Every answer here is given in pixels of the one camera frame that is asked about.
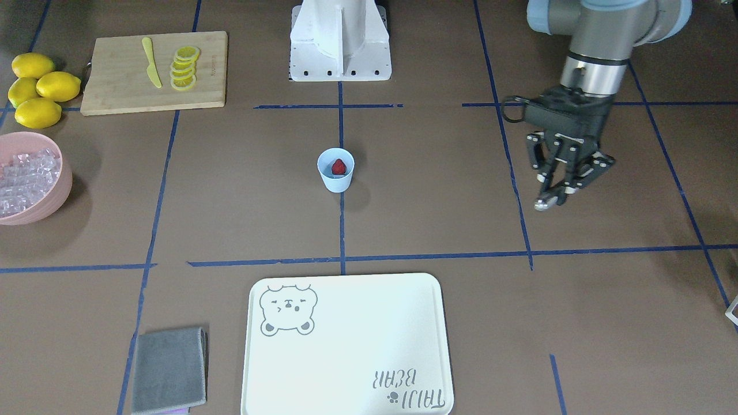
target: blue tape line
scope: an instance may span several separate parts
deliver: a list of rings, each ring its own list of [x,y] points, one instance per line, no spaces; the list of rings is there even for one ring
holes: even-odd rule
[[[343,148],[343,82],[338,82],[338,146]]]
[[[707,245],[709,250],[738,250],[738,244],[715,244]]]
[[[200,20],[200,6],[202,5],[202,0],[197,0],[197,7],[195,7],[195,20],[192,23],[192,31],[197,32],[197,22]]]
[[[10,112],[8,109],[12,107],[13,106],[10,105],[10,101],[7,101],[5,103],[5,108],[3,108],[2,115],[0,115],[0,128],[2,128],[2,125],[5,123],[5,116],[7,115],[8,112]]]
[[[46,5],[44,6],[44,12],[41,14],[41,20],[38,21],[38,26],[36,27],[36,33],[33,35],[33,40],[31,40],[31,46],[28,47],[28,52],[33,52],[33,48],[36,46],[36,41],[38,40],[38,36],[41,34],[41,28],[44,25],[44,22],[46,21],[46,15],[49,14],[49,7],[51,7],[51,0],[46,0]]]
[[[159,198],[156,201],[156,212],[154,214],[154,224],[151,226],[151,242],[148,245],[146,253],[146,264],[151,264],[154,256],[154,245],[156,244],[156,232],[159,229],[159,217],[162,214],[162,204],[164,203],[164,192],[167,186],[167,170],[169,169],[169,160],[172,157],[172,147],[174,147],[174,137],[177,133],[177,124],[179,123],[179,110],[174,112],[174,120],[172,121],[172,129],[169,133],[169,146],[167,147],[167,157],[164,161],[164,171],[162,172],[162,182],[159,185]],[[128,393],[128,380],[131,376],[131,364],[133,363],[134,351],[136,349],[136,340],[138,338],[139,327],[141,327],[141,314],[143,312],[144,291],[148,285],[149,267],[143,270],[141,277],[141,289],[139,291],[138,310],[136,314],[136,328],[131,337],[131,343],[128,345],[128,358],[125,361],[125,372],[123,374],[123,384],[120,387],[120,398],[118,399],[117,415],[123,415],[123,405],[125,403],[125,395]]]
[[[344,196],[343,193],[341,193],[341,216],[340,216],[340,226],[339,226],[339,235],[340,235],[340,247],[341,247],[341,275],[346,275],[346,241],[345,241],[345,203],[344,203]]]
[[[395,104],[341,104],[343,108],[394,108]]]
[[[559,379],[559,367],[556,365],[556,356],[549,354],[551,359],[551,370],[553,371],[553,381],[556,383],[556,394],[559,395],[559,407],[561,415],[566,415],[566,402],[564,401],[564,391],[561,389],[561,380]]]
[[[338,83],[338,146],[343,148],[343,82]],[[339,251],[341,255],[341,275],[346,275],[345,244],[345,196],[341,192],[341,215],[339,217]]]
[[[525,250],[528,251],[528,263],[533,270],[533,256],[531,254],[531,241],[528,238],[528,229],[525,226],[525,215],[523,214],[523,205],[520,203],[520,193],[517,191],[517,182],[515,180],[515,170],[512,165],[512,158],[510,157],[510,148],[508,147],[507,134],[505,133],[505,124],[503,121],[502,112],[500,110],[500,100],[497,98],[497,87],[494,84],[494,74],[492,72],[492,63],[489,60],[489,52],[487,50],[487,41],[484,36],[484,29],[482,28],[482,17],[479,14],[479,4],[477,0],[474,0],[474,12],[477,15],[477,26],[479,27],[479,37],[482,41],[482,49],[484,50],[484,60],[487,63],[487,74],[489,75],[489,85],[492,88],[492,97],[494,98],[495,109],[497,110],[497,122],[500,124],[500,133],[503,138],[503,146],[505,147],[505,157],[507,157],[508,165],[510,168],[510,182],[512,189],[515,192],[515,199],[517,201],[517,212],[520,215],[520,229],[523,231],[523,239],[525,240]]]
[[[495,103],[461,103],[461,106],[497,106]]]
[[[738,244],[708,245],[709,249],[732,250],[738,249]],[[648,253],[648,252],[675,252],[698,251],[700,245],[674,245],[665,247],[623,247],[623,248],[590,248],[580,250],[532,250],[533,256],[545,255],[587,255],[604,253]],[[191,267],[233,267],[245,265],[273,265],[273,264],[318,264],[325,262],[363,262],[363,261],[412,261],[418,259],[456,259],[456,258],[497,258],[506,256],[528,256],[528,251],[497,251],[479,253],[428,253],[405,255],[356,255],[334,256],[319,258],[283,258],[283,259],[247,259],[237,261],[189,261]]]
[[[101,271],[101,270],[145,270],[156,264],[106,264],[106,265],[63,265],[58,267],[18,267],[0,268],[0,274],[16,274],[22,272],[69,272],[69,271]]]
[[[254,109],[324,109],[324,108],[338,108],[338,105],[334,104],[297,104],[297,105],[259,105],[255,106]]]
[[[425,254],[408,254],[408,255],[366,255],[366,256],[347,256],[348,262],[363,261],[407,261],[417,259],[456,259],[456,258],[497,258],[503,256],[527,256],[526,251],[501,251],[486,253],[425,253]]]
[[[648,102],[650,106],[726,106],[738,105],[738,101],[661,101]],[[499,106],[499,103],[462,103],[461,106]],[[522,106],[522,103],[507,103],[505,106]],[[636,101],[620,101],[613,103],[616,106],[643,106],[643,102]]]
[[[343,108],[393,108],[395,104],[291,104],[291,105],[259,105],[254,109],[340,109]]]
[[[682,245],[671,247],[627,247],[627,248],[593,248],[585,250],[535,250],[533,255],[586,255],[597,253],[643,253],[643,252],[674,252],[674,251],[698,251],[702,250],[700,245]]]
[[[118,398],[118,409],[117,409],[117,415],[123,415],[123,406],[125,405],[125,395],[128,393],[128,381],[131,379],[131,367],[133,365],[134,360],[134,352],[136,351],[136,341],[138,340],[138,331],[141,327],[141,313],[143,312],[143,300],[144,300],[144,290],[146,290],[146,286],[148,285],[148,271],[149,269],[145,269],[143,271],[143,276],[141,278],[141,288],[139,289],[139,300],[138,300],[138,307],[137,307],[137,313],[136,313],[136,328],[134,330],[134,335],[131,336],[131,342],[128,344],[128,356],[125,359],[125,371],[123,372],[123,383],[120,386],[120,397]]]
[[[241,261],[188,261],[191,267],[240,267],[247,265],[274,265],[274,264],[324,264],[327,262],[341,262],[337,256],[322,258],[290,258],[290,259],[247,259]]]
[[[697,225],[697,220],[694,219],[694,214],[692,213],[692,208],[689,206],[689,201],[687,201],[687,195],[684,192],[684,188],[682,188],[682,184],[679,180],[679,176],[677,175],[676,169],[674,169],[674,163],[672,163],[672,158],[669,156],[669,152],[666,151],[666,144],[663,142],[663,138],[661,137],[661,131],[658,129],[658,125],[656,124],[656,119],[653,116],[653,112],[651,112],[651,106],[646,99],[646,94],[641,87],[641,82],[638,80],[638,75],[635,73],[635,69],[633,68],[632,62],[628,60],[628,68],[630,69],[630,72],[633,75],[633,79],[635,80],[635,87],[638,88],[638,92],[641,94],[641,98],[643,99],[643,102],[646,106],[646,112],[648,113],[648,117],[651,120],[651,125],[653,126],[653,131],[656,133],[656,138],[658,140],[658,145],[661,147],[661,151],[663,152],[663,156],[666,159],[666,164],[669,166],[669,171],[672,172],[672,177],[674,178],[674,183],[677,185],[677,189],[679,190],[679,195],[682,197],[682,202],[684,203],[684,208],[687,210],[687,213],[689,214],[689,221],[692,223],[692,228],[694,228],[694,233],[697,235],[697,240],[700,242],[700,246],[702,247],[703,252],[705,253],[705,259],[707,259],[707,264],[710,267],[710,272],[712,272],[712,277],[715,280],[715,283],[717,284],[717,288],[720,291],[720,296],[723,297],[723,302],[725,303],[725,307],[729,307],[731,302],[728,300],[728,296],[725,293],[725,288],[723,288],[723,283],[720,281],[720,277],[717,274],[717,271],[715,270],[715,266],[712,262],[712,257],[710,256],[710,252],[707,249],[707,245],[705,244],[705,239],[702,237],[702,232],[700,232],[700,227]]]

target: white tray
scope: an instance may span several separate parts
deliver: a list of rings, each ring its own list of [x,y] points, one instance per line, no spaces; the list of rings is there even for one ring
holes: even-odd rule
[[[241,415],[447,415],[453,405],[432,275],[267,278],[251,289]]]

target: pink bowl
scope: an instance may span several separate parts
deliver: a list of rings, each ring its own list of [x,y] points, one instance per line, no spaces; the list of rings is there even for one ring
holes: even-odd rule
[[[59,146],[47,136],[31,131],[20,131],[0,135],[0,165],[6,165],[15,154],[35,153],[44,148],[51,148],[59,156],[61,171],[59,179],[49,193],[35,205],[15,215],[0,218],[0,224],[28,224],[39,221],[54,213],[64,204],[72,189],[72,169],[64,161]]]

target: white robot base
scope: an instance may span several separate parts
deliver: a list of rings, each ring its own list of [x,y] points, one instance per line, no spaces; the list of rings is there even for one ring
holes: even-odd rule
[[[388,80],[387,11],[373,0],[305,0],[292,9],[289,76],[297,82]]]

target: lemon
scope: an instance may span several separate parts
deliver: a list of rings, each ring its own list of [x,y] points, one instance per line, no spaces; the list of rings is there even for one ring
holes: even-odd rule
[[[61,106],[51,98],[31,98],[18,106],[15,120],[28,128],[46,128],[61,119]]]
[[[197,77],[195,75],[192,75],[191,77],[188,77],[185,79],[173,79],[172,78],[171,86],[177,91],[187,91],[188,89],[195,86],[195,82],[197,82]]]
[[[18,108],[31,98],[38,98],[36,82],[38,81],[35,78],[18,78],[13,82],[7,90],[7,99],[12,103],[13,108]]]
[[[54,70],[54,62],[46,55],[28,52],[16,56],[10,64],[18,78],[39,79]]]
[[[172,78],[174,80],[183,80],[183,79],[187,79],[187,78],[191,77],[194,74],[195,74],[195,71],[193,69],[190,69],[190,70],[188,70],[186,72],[174,72],[174,71],[170,71],[169,72],[169,78]]]
[[[42,97],[62,103],[80,94],[81,83],[80,78],[70,73],[50,72],[38,80],[36,92]]]
[[[200,56],[200,48],[197,46],[183,46],[177,49],[174,60],[180,62],[196,61]]]
[[[194,61],[189,61],[189,62],[182,63],[182,62],[180,62],[180,61],[178,61],[178,60],[175,59],[174,62],[172,62],[172,65],[170,66],[169,69],[171,69],[172,72],[184,72],[184,71],[188,71],[190,69],[193,69],[194,67],[195,67],[195,62]]]

